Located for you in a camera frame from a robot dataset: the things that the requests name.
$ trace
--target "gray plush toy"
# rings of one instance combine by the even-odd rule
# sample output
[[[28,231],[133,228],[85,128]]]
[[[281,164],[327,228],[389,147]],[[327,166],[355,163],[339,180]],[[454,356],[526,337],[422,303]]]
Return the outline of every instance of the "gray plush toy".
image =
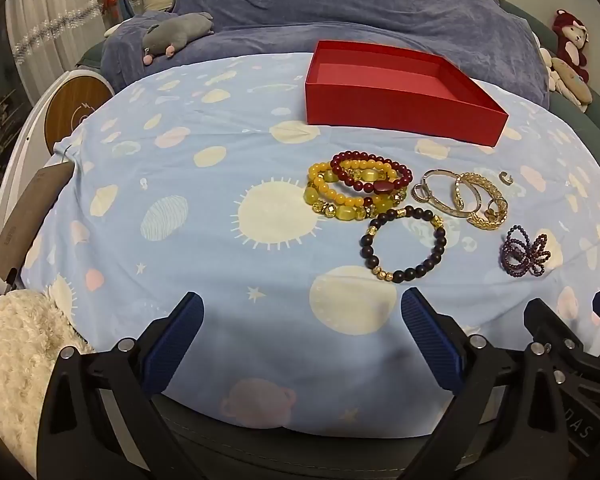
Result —
[[[144,49],[142,62],[145,65],[151,65],[154,57],[162,54],[173,57],[190,41],[213,34],[212,19],[213,17],[208,12],[192,12],[152,25],[142,38],[142,48]]]

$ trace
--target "tinsel garland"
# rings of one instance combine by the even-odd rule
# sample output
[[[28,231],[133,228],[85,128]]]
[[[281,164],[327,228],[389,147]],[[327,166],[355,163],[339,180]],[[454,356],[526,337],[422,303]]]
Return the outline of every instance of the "tinsel garland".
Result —
[[[132,6],[136,6],[142,0],[129,0]],[[26,56],[30,56],[43,43],[58,38],[64,31],[71,28],[83,26],[89,20],[102,15],[102,4],[98,0],[90,0],[82,9],[67,10],[59,14],[53,20],[45,20],[33,27],[28,34],[13,47],[13,59],[17,65],[25,62]]]

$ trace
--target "white fluffy blanket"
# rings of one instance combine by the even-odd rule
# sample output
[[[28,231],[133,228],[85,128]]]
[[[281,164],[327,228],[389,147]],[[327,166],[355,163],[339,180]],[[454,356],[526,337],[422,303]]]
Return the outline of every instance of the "white fluffy blanket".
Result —
[[[0,437],[34,477],[46,386],[68,345],[93,352],[52,300],[30,290],[0,297]]]

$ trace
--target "red oval bead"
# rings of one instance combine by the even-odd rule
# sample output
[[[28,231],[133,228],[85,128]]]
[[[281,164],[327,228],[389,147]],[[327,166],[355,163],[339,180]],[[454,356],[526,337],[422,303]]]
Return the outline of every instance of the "red oval bead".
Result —
[[[374,191],[376,194],[391,193],[394,189],[394,183],[388,180],[376,180],[374,182]]]

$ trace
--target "light blue bed sheet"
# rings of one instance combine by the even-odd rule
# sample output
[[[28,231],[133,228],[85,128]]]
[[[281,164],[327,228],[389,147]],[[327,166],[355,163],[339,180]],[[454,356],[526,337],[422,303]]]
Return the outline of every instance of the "light blue bed sheet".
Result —
[[[254,428],[406,437],[429,433],[449,400],[400,317],[417,286],[441,313],[496,345],[523,348],[526,303],[542,298],[600,352],[600,168],[559,118],[490,84],[510,114],[495,149],[369,128],[307,126],[310,54],[179,66],[117,94],[56,145],[76,173],[22,272],[97,349],[138,336],[189,290],[205,320],[166,393]],[[327,220],[302,200],[307,168],[341,150],[477,171],[509,201],[496,232],[445,216],[442,263],[412,283],[363,267],[368,222]],[[504,186],[500,171],[512,174]],[[451,180],[430,181],[448,198]],[[498,250],[514,224],[548,235],[540,278],[512,278]],[[425,258],[432,229],[401,219],[374,243],[383,266]]]

